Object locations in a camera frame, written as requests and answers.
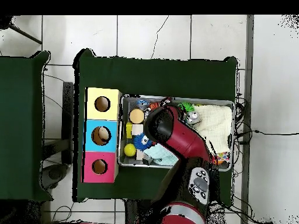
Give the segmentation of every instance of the white towel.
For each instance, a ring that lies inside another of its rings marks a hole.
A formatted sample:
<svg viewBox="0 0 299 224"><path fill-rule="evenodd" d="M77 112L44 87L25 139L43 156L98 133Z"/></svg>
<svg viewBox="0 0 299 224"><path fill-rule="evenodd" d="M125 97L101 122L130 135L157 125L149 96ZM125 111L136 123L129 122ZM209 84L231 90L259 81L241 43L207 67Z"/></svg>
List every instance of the white towel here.
<svg viewBox="0 0 299 224"><path fill-rule="evenodd" d="M227 106L194 106L198 112L201 122L192 126L192 128L203 138L206 138L206 144L209 151L216 153L229 152L227 137L231 133L232 111Z"/></svg>

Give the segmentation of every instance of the gray bin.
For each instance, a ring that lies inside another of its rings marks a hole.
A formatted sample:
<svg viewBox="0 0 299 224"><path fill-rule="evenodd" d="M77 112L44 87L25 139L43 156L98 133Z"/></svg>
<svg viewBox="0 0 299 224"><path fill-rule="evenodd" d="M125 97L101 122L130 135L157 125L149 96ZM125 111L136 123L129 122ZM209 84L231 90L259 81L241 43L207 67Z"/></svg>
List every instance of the gray bin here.
<svg viewBox="0 0 299 224"><path fill-rule="evenodd" d="M161 166L154 162L151 165L143 164L142 160L135 160L133 157L127 157L124 154L124 147L127 144L133 143L132 139L126 137L126 124L128 122L128 114L131 110L136 108L137 100L146 100L149 103L160 102L165 97L162 96L140 96L131 97L124 94L120 99L120 109L122 110L122 117L119 121L119 136L117 144L117 161L121 166L136 166L136 167L158 167L163 169L171 169L172 166ZM225 172L229 170L233 163L234 153L234 130L235 130L235 103L229 100L202 100L202 99L191 99L191 98L173 98L174 103L189 102L191 104L202 104L202 105L217 105L217 106L228 106L232 110L232 124L231 124L231 135L228 137L228 144L230 146L230 165L227 169L219 169L219 171Z"/></svg>

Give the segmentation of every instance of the green toy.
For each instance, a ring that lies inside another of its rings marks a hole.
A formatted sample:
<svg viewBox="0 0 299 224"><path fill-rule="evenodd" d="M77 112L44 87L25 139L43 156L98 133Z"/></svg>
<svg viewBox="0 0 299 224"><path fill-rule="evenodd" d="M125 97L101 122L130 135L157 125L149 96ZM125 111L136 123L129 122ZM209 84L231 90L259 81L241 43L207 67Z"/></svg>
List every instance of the green toy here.
<svg viewBox="0 0 299 224"><path fill-rule="evenodd" d="M186 112L190 112L190 111L194 111L194 107L191 103L189 102L181 102L178 104L178 106L182 109L182 110L186 110Z"/></svg>

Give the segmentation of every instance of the black button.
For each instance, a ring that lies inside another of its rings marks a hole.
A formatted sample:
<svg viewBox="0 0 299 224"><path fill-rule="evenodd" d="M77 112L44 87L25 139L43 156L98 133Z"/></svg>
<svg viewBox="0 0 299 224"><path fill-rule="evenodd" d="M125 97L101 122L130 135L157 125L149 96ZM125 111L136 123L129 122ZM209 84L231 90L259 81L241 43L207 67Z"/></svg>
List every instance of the black button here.
<svg viewBox="0 0 299 224"><path fill-rule="evenodd" d="M196 193L199 193L200 190L199 190L198 187L194 186L194 187L193 187L193 191L195 191Z"/></svg>

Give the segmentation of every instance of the circular hole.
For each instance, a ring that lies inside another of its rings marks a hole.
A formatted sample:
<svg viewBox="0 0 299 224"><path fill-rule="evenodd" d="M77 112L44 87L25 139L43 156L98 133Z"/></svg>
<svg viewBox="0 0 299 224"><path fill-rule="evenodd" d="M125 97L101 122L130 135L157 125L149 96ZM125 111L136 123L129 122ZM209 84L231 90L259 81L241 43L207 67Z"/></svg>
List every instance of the circular hole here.
<svg viewBox="0 0 299 224"><path fill-rule="evenodd" d="M111 139L111 133L107 127L96 127L91 133L92 141L97 145L106 145Z"/></svg>
<svg viewBox="0 0 299 224"><path fill-rule="evenodd" d="M110 108L110 100L104 96L96 98L95 108L100 112L108 111Z"/></svg>
<svg viewBox="0 0 299 224"><path fill-rule="evenodd" d="M92 171L94 171L96 174L106 173L107 172L107 162L105 162L103 159L95 160L92 163Z"/></svg>

